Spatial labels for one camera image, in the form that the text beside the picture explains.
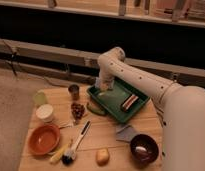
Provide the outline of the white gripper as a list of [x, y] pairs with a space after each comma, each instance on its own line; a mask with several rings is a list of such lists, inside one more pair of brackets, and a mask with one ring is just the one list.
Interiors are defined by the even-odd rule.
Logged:
[[96, 78], [96, 81], [95, 81], [95, 87], [96, 87], [96, 88], [99, 88], [101, 91], [108, 91], [108, 90], [106, 90], [106, 89], [104, 88], [103, 83], [104, 83], [104, 82], [103, 82], [99, 77], [97, 77], [97, 78]]

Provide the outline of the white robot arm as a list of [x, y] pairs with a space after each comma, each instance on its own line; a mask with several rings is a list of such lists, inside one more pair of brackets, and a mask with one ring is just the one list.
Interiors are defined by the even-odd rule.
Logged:
[[118, 77], [148, 95], [163, 116], [162, 171], [205, 171], [205, 89], [134, 68], [114, 47], [97, 59], [99, 84], [111, 88]]

